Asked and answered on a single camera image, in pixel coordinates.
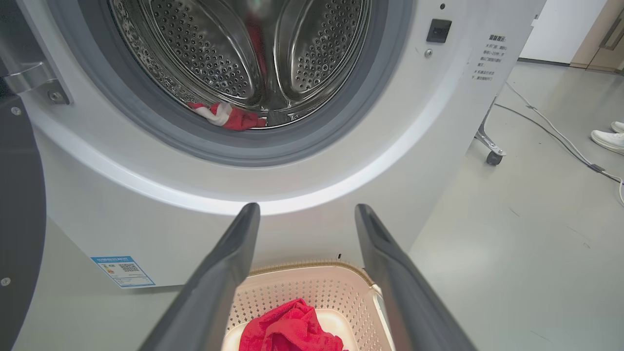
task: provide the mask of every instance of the basket rim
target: basket rim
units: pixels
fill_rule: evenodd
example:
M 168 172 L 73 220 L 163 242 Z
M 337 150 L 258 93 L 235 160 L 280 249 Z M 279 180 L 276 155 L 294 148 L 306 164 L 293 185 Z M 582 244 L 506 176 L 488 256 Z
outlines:
M 267 265 L 263 267 L 259 267 L 251 270 L 249 273 L 249 277 L 253 277 L 255 275 L 267 274 L 272 272 L 278 272 L 281 270 L 291 270 L 291 269 L 300 269 L 300 268 L 314 268 L 314 267 L 341 267 L 348 270 L 353 271 L 358 274 L 368 286 L 372 287 L 375 282 L 368 276 L 366 271 L 363 268 L 357 267 L 353 264 L 338 261 L 338 260 L 311 260 L 311 261 L 301 261 L 301 262 L 288 262 L 285 264 L 279 265 Z

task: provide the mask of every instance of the perforated basket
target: perforated basket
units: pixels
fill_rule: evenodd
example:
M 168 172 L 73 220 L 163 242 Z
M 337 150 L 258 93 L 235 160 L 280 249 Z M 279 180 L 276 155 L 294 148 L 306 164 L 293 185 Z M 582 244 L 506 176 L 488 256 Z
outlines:
M 365 272 L 342 262 L 282 265 L 254 271 L 238 286 L 222 351 L 237 351 L 247 323 L 302 298 L 314 306 L 324 331 L 349 351 L 392 351 L 379 289 Z

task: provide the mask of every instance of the front-load washing machine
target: front-load washing machine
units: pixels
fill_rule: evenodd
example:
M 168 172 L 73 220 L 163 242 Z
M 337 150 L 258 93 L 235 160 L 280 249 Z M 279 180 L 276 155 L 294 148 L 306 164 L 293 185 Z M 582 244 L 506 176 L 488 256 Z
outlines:
M 184 284 L 247 202 L 255 267 L 363 266 L 358 203 L 409 250 L 544 0 L 17 5 L 44 57 L 3 59 L 47 214 L 101 267 L 135 262 L 144 280 L 121 287 L 145 287 Z M 189 102 L 265 122 L 224 129 Z

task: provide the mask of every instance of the shoe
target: shoe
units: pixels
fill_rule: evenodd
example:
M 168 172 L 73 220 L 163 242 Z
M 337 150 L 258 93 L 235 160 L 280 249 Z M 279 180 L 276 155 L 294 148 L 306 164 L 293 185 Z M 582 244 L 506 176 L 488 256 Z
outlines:
M 613 122 L 611 123 L 611 129 L 613 129 L 613 131 L 616 133 L 624 133 L 624 123 Z
M 624 133 L 592 131 L 592 140 L 605 149 L 624 155 Z

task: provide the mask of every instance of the qr code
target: qr code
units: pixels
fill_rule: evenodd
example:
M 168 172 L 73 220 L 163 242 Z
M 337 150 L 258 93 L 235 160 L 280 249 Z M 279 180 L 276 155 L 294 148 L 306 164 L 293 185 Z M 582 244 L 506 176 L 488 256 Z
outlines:
M 124 270 L 124 272 L 138 272 L 139 268 L 135 264 L 119 264 L 119 267 Z

